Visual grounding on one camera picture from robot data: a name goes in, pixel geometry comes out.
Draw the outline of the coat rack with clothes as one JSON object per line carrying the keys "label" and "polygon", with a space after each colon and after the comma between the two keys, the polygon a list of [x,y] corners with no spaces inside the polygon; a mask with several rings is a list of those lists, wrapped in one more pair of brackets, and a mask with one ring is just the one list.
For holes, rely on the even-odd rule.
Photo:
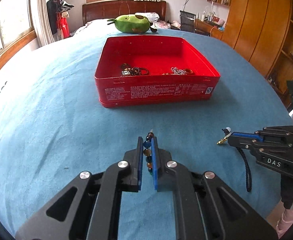
{"label": "coat rack with clothes", "polygon": [[67,18],[69,17],[69,11],[73,8],[74,5],[66,2],[66,0],[48,0],[48,20],[54,41],[70,37]]}

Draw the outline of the blue bed cover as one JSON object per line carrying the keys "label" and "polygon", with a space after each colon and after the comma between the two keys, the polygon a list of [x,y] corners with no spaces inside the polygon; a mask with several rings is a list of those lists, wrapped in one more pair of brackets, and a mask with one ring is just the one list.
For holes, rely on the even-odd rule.
{"label": "blue bed cover", "polygon": [[253,187],[237,150],[217,145],[222,129],[252,133],[291,125],[285,106],[260,73],[225,43],[182,37],[221,77],[206,101],[105,108],[94,81],[109,26],[26,53],[0,71],[0,221],[17,229],[81,171],[98,173],[153,131],[158,145],[189,170],[213,171],[262,217],[280,199],[280,175],[247,155]]}

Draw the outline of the black desk chair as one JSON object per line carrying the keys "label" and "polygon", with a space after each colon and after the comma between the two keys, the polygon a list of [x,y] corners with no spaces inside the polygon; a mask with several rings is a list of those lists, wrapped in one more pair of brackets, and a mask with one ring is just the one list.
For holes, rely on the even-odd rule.
{"label": "black desk chair", "polygon": [[190,33],[195,32],[195,20],[196,15],[190,12],[186,12],[184,10],[179,11],[179,18],[180,18],[180,30],[187,31]]}

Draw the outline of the wooden wardrobe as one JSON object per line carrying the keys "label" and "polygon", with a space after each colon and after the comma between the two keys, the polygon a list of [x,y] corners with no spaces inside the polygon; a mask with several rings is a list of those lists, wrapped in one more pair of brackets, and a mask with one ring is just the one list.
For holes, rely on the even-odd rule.
{"label": "wooden wardrobe", "polygon": [[222,41],[268,81],[286,107],[291,104],[292,0],[232,0]]}

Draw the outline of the wooden desk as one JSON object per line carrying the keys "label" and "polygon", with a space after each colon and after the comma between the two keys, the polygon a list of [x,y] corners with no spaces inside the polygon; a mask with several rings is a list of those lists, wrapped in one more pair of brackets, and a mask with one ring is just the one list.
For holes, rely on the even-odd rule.
{"label": "wooden desk", "polygon": [[223,31],[219,30],[217,27],[198,19],[195,20],[195,32],[197,34],[210,36],[218,40],[221,40],[223,35]]}

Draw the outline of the side window curtain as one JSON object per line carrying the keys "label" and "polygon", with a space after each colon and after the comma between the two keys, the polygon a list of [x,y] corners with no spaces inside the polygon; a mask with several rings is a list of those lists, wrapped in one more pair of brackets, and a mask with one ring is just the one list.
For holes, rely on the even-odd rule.
{"label": "side window curtain", "polygon": [[36,0],[36,13],[35,30],[39,46],[43,47],[54,42],[49,24],[46,0]]}

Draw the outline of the wooden framed side window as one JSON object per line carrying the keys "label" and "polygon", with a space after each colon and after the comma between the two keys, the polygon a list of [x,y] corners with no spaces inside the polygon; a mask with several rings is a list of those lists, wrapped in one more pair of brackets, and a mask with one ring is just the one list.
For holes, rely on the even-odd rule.
{"label": "wooden framed side window", "polygon": [[30,0],[0,0],[0,70],[35,38]]}

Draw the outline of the red tin box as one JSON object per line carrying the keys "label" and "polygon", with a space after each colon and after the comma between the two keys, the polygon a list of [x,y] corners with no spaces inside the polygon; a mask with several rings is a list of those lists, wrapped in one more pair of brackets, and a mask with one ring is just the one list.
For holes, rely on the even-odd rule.
{"label": "red tin box", "polygon": [[[121,71],[131,68],[131,76]],[[208,100],[220,73],[181,37],[109,37],[94,74],[104,107]]]}

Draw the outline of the folded patterned blanket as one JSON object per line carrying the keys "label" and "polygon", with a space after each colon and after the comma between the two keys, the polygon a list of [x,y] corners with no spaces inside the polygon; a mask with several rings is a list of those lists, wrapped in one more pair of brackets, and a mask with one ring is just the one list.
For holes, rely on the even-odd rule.
{"label": "folded patterned blanket", "polygon": [[150,22],[157,22],[160,20],[160,16],[156,12],[136,12],[135,15],[144,16]]}

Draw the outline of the wooden headboard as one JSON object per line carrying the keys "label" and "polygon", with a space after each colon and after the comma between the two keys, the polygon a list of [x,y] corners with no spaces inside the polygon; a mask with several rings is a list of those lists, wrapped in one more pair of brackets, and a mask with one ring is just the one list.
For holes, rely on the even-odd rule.
{"label": "wooden headboard", "polygon": [[82,22],[85,25],[93,20],[116,18],[120,15],[135,14],[136,12],[156,12],[160,20],[164,21],[166,1],[111,0],[84,4],[82,6]]}

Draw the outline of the black cord lanyard charm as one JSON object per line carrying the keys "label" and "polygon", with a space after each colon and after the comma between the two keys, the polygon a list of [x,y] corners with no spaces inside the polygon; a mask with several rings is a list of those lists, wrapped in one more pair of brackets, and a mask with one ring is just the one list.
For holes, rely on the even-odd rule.
{"label": "black cord lanyard charm", "polygon": [[[222,131],[224,132],[225,136],[216,143],[217,145],[222,145],[231,136],[231,131],[232,130],[231,130],[230,127],[225,127],[225,128],[222,129]],[[241,155],[241,157],[243,159],[243,162],[244,162],[244,165],[245,165],[246,191],[247,192],[251,192],[251,190],[252,190],[252,174],[251,174],[251,169],[249,168],[249,164],[248,164],[247,158],[246,158],[243,150],[241,148],[239,148],[239,147],[235,147],[235,148],[237,149],[237,151]]]}

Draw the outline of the silver metal watch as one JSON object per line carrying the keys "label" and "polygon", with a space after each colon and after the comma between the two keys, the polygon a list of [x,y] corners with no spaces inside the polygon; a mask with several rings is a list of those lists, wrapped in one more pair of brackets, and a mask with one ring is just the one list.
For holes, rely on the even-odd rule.
{"label": "silver metal watch", "polygon": [[122,76],[131,76],[131,68],[125,68],[124,70],[121,71]]}

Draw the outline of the green avocado plush toy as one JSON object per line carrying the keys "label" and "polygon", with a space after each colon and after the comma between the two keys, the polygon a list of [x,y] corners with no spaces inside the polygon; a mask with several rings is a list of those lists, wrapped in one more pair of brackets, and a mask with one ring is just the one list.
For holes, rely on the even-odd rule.
{"label": "green avocado plush toy", "polygon": [[142,15],[120,15],[117,18],[108,19],[107,24],[114,24],[118,31],[126,34],[144,34],[148,30],[152,33],[157,32],[157,29],[152,27],[153,23]]}

